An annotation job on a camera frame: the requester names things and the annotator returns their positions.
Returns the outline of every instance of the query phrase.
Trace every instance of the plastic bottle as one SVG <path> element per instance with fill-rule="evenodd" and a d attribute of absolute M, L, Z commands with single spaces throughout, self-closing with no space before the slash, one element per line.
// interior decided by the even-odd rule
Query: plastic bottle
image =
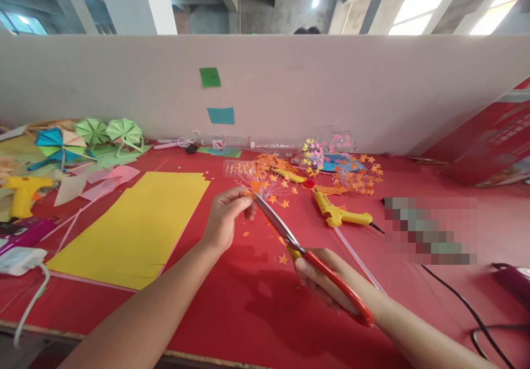
<path fill-rule="evenodd" d="M 201 136 L 198 143 L 202 146 L 213 147 L 213 142 L 224 139 L 224 145 L 230 148 L 246 149 L 267 154 L 275 154 L 279 157 L 291 158 L 296 156 L 302 147 L 301 142 L 276 140 L 254 140 L 252 138 L 234 137 L 234 136 Z"/>

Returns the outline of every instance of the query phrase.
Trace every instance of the red tablecloth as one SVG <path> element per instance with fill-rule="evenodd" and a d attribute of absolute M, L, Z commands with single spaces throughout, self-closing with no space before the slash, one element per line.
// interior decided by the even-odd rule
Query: red tablecloth
<path fill-rule="evenodd" d="M 255 155 L 244 152 L 242 159 L 252 159 Z M 79 235 L 101 216 L 146 171 L 208 171 L 206 178 L 214 180 L 168 265 L 175 263 L 201 237 L 212 198 L 235 185 L 233 179 L 222 174 L 224 160 L 202 153 L 188 155 L 179 148 L 150 150 L 130 164 L 141 173 L 83 212 L 68 239 Z M 378 158 L 378 162 L 384 169 L 385 181 L 378 185 L 373 196 L 331 196 L 331 201 L 337 206 L 347 205 L 352 212 L 369 212 L 374 222 L 385 228 L 390 225 L 384 221 L 382 197 L 477 197 L 478 265 L 432 266 L 431 269 L 456 288 L 486 324 L 530 322 L 528 311 L 493 279 L 489 267 L 491 262 L 530 265 L 528 193 L 519 186 L 465 188 L 438 176 L 433 167 L 405 159 Z M 288 227 L 303 246 L 328 247 L 351 263 L 335 233 L 326 226 L 311 193 L 298 189 L 299 195 L 287 198 L 289 207 L 276 206 Z M 36 216 L 60 216 L 65 220 L 87 204 L 86 200 L 77 198 L 54 208 L 55 194 L 48 194 L 34 206 Z M 67 228 L 63 227 L 36 246 L 50 252 L 47 260 Z M 403 256 L 390 253 L 374 229 L 344 224 L 341 230 L 389 296 L 473 349 L 469 331 L 478 326 L 448 289 Z M 329 310 L 300 287 L 292 262 L 287 266 L 279 263 L 278 257 L 284 253 L 285 248 L 261 213 L 254 222 L 238 219 L 232 247 L 200 288 L 168 350 L 196 359 L 212 357 L 232 361 L 231 365 L 236 366 L 235 362 L 279 368 L 409 367 L 380 330 L 360 327 L 346 315 Z M 0 276 L 0 324 L 13 325 L 20 319 L 42 280 L 39 269 L 22 277 Z M 52 277 L 27 324 L 41 331 L 86 335 L 132 295 L 128 291 Z M 492 334 L 516 367 L 530 365 L 528 334 L 503 330 L 494 330 Z M 479 339 L 494 363 L 502 366 L 483 336 Z"/>

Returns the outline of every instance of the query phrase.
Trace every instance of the orange star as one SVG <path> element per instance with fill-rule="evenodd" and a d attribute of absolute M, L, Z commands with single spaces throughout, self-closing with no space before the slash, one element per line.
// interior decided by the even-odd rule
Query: orange star
<path fill-rule="evenodd" d="M 287 262 L 289 261 L 289 259 L 285 256 L 285 253 L 281 256 L 278 256 L 278 259 L 280 259 L 280 263 L 282 263 L 283 265 L 287 265 Z"/>

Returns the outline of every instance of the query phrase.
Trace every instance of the yellow glue gun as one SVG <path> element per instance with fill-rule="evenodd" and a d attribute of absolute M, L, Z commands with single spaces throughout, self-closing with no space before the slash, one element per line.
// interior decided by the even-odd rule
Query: yellow glue gun
<path fill-rule="evenodd" d="M 338 227 L 342 221 L 355 224 L 372 224 L 372 216 L 369 213 L 352 213 L 339 209 L 333 205 L 327 197 L 315 189 L 315 199 L 319 204 L 320 211 L 324 216 L 327 215 L 326 222 L 330 227 Z"/>
<path fill-rule="evenodd" d="M 2 188 L 15 190 L 11 204 L 11 217 L 20 219 L 31 217 L 31 200 L 39 188 L 53 187 L 55 180 L 36 177 L 12 176 L 6 177 Z"/>

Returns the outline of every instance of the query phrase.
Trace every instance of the blue paper square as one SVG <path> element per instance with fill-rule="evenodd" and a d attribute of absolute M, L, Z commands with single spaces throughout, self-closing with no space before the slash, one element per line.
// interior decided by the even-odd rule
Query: blue paper square
<path fill-rule="evenodd" d="M 234 121 L 234 107 L 227 109 L 213 109 L 207 108 L 208 115 L 212 124 L 226 124 L 233 125 Z"/>

